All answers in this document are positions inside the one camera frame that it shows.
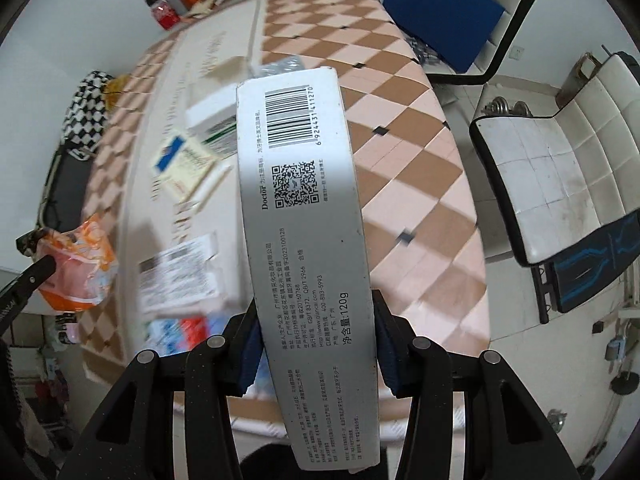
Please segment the orange snack bag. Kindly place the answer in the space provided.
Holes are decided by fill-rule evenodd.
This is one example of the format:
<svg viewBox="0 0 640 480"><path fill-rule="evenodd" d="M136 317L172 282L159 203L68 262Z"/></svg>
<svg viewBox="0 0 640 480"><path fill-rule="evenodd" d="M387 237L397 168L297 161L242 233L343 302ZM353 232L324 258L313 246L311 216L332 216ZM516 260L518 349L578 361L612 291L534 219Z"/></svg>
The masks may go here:
<svg viewBox="0 0 640 480"><path fill-rule="evenodd" d="M98 214L73 231L47 229L36 255L55 260L55 272L39 291L56 312L80 312L102 304L118 271L114 249Z"/></svg>

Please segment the green white medicine box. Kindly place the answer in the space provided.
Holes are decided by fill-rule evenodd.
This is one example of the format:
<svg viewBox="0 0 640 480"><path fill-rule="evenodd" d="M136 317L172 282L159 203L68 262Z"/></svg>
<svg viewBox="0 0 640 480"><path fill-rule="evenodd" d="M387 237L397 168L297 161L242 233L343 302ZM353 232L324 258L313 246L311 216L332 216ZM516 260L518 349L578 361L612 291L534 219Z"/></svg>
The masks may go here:
<svg viewBox="0 0 640 480"><path fill-rule="evenodd" d="M188 107L186 128L191 136L220 158L235 155L238 152L236 87L222 88Z"/></svg>

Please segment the checkered black white bag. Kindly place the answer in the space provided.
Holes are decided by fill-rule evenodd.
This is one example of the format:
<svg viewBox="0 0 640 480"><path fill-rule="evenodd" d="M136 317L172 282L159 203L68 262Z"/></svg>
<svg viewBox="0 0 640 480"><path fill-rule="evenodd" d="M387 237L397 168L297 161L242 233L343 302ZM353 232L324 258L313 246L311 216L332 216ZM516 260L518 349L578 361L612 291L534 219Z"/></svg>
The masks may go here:
<svg viewBox="0 0 640 480"><path fill-rule="evenodd" d="M81 79L67 107L62 123L62 144L66 152L80 162L96 154L107 120L103 92L114 77L93 70Z"/></svg>

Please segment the white leather chair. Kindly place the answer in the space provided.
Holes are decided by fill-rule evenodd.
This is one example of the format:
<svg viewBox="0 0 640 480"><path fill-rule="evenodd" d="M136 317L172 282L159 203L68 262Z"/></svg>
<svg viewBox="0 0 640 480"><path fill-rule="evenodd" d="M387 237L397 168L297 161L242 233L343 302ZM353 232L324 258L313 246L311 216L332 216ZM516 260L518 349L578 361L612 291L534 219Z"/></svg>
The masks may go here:
<svg viewBox="0 0 640 480"><path fill-rule="evenodd" d="M558 311L550 260L639 212L638 62L613 53L554 115L479 117L470 137L539 311Z"/></svg>

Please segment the long grey toothpaste box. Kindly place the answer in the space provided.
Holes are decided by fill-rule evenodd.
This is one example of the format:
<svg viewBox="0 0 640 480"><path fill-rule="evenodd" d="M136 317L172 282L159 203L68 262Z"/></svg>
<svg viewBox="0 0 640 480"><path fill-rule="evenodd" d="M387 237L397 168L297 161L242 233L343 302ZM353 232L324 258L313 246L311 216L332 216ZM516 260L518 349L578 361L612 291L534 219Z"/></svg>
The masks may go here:
<svg viewBox="0 0 640 480"><path fill-rule="evenodd" d="M380 460L370 272L335 70L255 78L236 92L250 279L298 466Z"/></svg>

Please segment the white barcode paper box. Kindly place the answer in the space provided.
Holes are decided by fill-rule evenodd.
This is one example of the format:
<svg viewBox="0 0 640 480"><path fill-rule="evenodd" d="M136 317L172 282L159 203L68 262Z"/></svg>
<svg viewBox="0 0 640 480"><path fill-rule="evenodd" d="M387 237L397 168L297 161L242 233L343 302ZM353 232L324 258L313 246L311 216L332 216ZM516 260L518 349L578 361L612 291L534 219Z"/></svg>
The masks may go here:
<svg viewBox="0 0 640 480"><path fill-rule="evenodd" d="M138 306L144 314L190 307L224 291L214 265L214 233L186 240L138 264Z"/></svg>

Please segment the red soda bottle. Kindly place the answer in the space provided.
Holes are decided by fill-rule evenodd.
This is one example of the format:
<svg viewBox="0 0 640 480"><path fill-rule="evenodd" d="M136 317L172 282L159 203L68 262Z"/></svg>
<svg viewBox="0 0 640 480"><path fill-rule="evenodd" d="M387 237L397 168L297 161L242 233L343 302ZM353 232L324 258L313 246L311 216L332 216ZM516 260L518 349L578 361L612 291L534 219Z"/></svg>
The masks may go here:
<svg viewBox="0 0 640 480"><path fill-rule="evenodd" d="M175 9L167 0L144 0L152 17L163 30L171 30L179 22L180 18Z"/></svg>

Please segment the blue black scale board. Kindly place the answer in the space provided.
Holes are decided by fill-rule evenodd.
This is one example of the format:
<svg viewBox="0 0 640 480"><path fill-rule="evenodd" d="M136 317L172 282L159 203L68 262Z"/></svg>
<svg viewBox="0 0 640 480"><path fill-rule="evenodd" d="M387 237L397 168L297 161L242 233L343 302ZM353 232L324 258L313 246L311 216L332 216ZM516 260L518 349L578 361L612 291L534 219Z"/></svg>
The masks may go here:
<svg viewBox="0 0 640 480"><path fill-rule="evenodd" d="M596 296L639 257L639 213L601 226L550 262L558 311L567 313Z"/></svg>

